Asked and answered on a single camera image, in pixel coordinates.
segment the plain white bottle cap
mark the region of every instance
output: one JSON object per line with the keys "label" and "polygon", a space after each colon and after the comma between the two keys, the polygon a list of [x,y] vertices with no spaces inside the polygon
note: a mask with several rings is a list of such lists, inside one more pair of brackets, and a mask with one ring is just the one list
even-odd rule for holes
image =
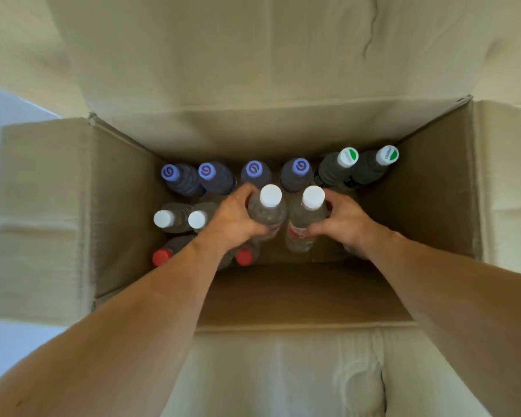
{"label": "plain white bottle cap", "polygon": [[303,192],[303,205],[312,211],[319,209],[324,203],[324,190],[318,186],[309,186]]}
{"label": "plain white bottle cap", "polygon": [[260,192],[261,203],[267,208],[275,208],[282,201],[282,191],[274,184],[267,184]]}
{"label": "plain white bottle cap", "polygon": [[168,228],[174,225],[175,216],[171,211],[159,210],[154,214],[154,224],[160,228]]}
{"label": "plain white bottle cap", "polygon": [[351,168],[359,159],[359,152],[355,148],[344,148],[338,154],[338,164],[343,168]]}
{"label": "plain white bottle cap", "polygon": [[384,167],[393,164],[398,158],[398,148],[392,145],[386,145],[376,153],[376,162]]}
{"label": "plain white bottle cap", "polygon": [[195,230],[200,230],[207,224],[207,213],[203,211],[194,211],[189,214],[187,222]]}

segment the purple bottle cap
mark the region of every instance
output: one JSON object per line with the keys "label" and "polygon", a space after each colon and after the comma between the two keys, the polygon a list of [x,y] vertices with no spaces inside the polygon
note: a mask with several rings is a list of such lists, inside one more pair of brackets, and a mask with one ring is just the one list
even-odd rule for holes
{"label": "purple bottle cap", "polygon": [[309,161],[304,158],[297,158],[295,161],[293,161],[292,170],[297,175],[305,175],[309,171],[310,167],[311,166],[309,165]]}
{"label": "purple bottle cap", "polygon": [[162,167],[162,178],[166,181],[176,181],[179,178],[179,168],[172,164],[165,165]]}
{"label": "purple bottle cap", "polygon": [[199,176],[205,180],[212,180],[216,175],[216,168],[210,162],[203,162],[199,166]]}
{"label": "purple bottle cap", "polygon": [[258,177],[262,174],[262,164],[257,160],[249,161],[245,166],[245,170],[247,171],[247,175],[251,178]]}

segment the person's left arm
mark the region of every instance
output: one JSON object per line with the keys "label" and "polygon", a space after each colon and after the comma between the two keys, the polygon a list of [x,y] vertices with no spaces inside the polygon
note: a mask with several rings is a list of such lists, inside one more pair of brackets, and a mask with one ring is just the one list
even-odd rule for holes
{"label": "person's left arm", "polygon": [[181,370],[223,255],[268,229],[245,184],[186,248],[0,378],[0,416],[153,417]]}

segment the person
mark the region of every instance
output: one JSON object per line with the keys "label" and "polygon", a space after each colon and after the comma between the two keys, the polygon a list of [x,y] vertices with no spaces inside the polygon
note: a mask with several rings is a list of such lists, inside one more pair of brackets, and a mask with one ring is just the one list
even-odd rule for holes
{"label": "person", "polygon": [[[236,190],[181,252],[6,372],[0,416],[160,415],[222,256],[268,231],[245,208],[255,191]],[[331,215],[308,231],[370,259],[485,407],[521,415],[506,409],[521,403],[521,307],[505,301],[518,295],[521,305],[521,274],[411,241],[325,191]]]}

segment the person's right arm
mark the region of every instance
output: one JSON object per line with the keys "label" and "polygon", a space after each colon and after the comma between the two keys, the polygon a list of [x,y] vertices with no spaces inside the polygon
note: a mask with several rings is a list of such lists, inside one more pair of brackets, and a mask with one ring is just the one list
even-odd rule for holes
{"label": "person's right arm", "polygon": [[309,232],[370,259],[488,411],[521,416],[521,274],[411,241],[325,191],[332,214]]}

